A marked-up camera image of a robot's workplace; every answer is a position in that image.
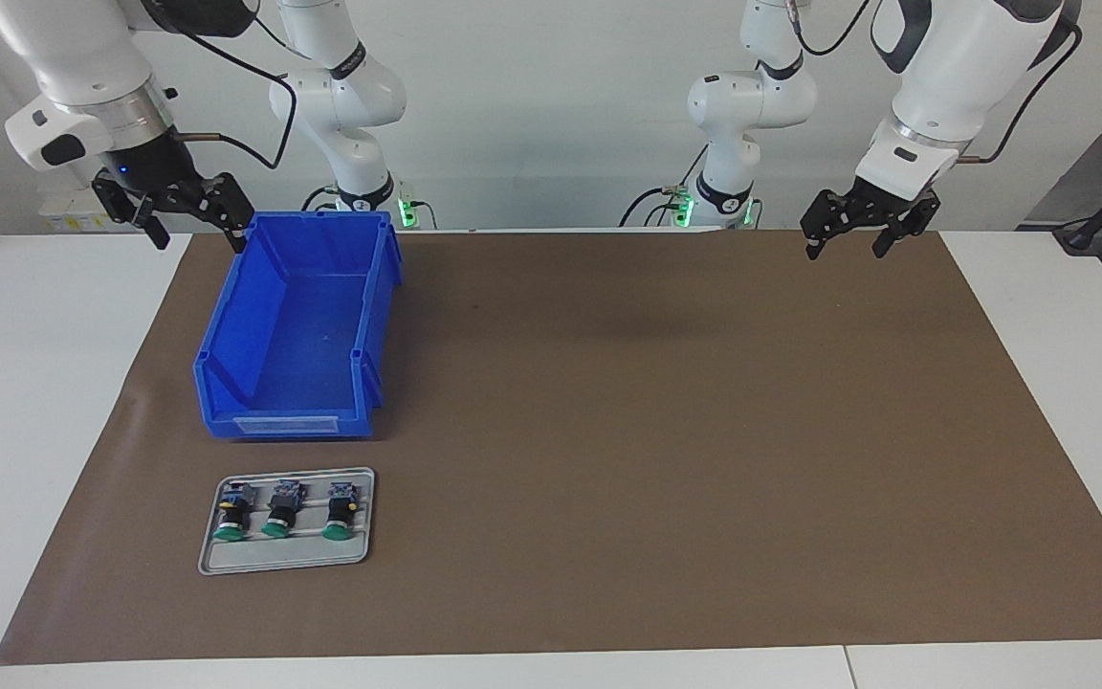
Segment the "dark blue crate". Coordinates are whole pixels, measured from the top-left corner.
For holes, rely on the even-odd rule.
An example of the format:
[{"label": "dark blue crate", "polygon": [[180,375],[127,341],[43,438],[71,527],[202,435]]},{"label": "dark blue crate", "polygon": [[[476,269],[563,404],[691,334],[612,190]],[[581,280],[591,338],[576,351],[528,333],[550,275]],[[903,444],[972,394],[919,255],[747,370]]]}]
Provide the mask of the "dark blue crate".
[{"label": "dark blue crate", "polygon": [[367,438],[402,255],[389,214],[258,214],[193,376],[218,438]]}]

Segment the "white table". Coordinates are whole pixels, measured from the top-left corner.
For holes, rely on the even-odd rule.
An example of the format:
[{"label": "white table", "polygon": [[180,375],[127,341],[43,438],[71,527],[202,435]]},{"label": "white table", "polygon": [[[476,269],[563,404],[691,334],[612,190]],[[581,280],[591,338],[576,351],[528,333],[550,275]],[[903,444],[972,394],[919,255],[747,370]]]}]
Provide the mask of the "white table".
[{"label": "white table", "polygon": [[[1102,266],[1066,257],[1046,235],[944,239],[1102,510]],[[0,510],[0,640],[187,245],[175,236],[162,254],[141,236],[0,236],[0,487],[10,497],[10,477],[47,496],[25,520]],[[343,678],[451,689],[1085,688],[1102,686],[1102,642],[0,668],[0,686],[39,689]]]}]

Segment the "green light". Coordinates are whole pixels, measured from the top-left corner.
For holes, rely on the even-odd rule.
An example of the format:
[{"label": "green light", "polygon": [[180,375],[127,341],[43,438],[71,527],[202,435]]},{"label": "green light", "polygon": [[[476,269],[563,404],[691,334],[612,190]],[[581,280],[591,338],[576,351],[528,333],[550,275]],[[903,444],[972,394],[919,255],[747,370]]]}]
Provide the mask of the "green light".
[{"label": "green light", "polygon": [[679,227],[691,227],[692,211],[695,211],[695,198],[688,196],[681,206],[678,206],[678,215],[674,215],[674,224]]},{"label": "green light", "polygon": [[403,227],[415,227],[415,223],[419,222],[419,218],[417,218],[415,209],[411,208],[409,201],[398,200],[398,211],[402,214]]}]

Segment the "blue bin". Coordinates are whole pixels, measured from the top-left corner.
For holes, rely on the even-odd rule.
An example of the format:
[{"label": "blue bin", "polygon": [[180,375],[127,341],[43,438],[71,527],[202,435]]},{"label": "blue bin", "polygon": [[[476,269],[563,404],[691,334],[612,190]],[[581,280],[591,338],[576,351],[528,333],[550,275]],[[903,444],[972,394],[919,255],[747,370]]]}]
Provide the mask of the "blue bin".
[{"label": "blue bin", "polygon": [[193,365],[218,438],[367,438],[402,257],[389,214],[258,214]]}]

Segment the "brown table surface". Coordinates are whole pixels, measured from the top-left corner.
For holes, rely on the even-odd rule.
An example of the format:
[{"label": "brown table surface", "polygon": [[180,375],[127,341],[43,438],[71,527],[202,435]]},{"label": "brown table surface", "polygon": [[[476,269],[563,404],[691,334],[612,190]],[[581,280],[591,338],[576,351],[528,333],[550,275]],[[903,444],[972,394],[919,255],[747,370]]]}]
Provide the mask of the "brown table surface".
[{"label": "brown table surface", "polygon": [[[1102,638],[1102,518],[936,236],[404,236],[368,441],[202,427],[197,236],[0,664]],[[376,467],[359,566],[201,577],[223,476]]]}]

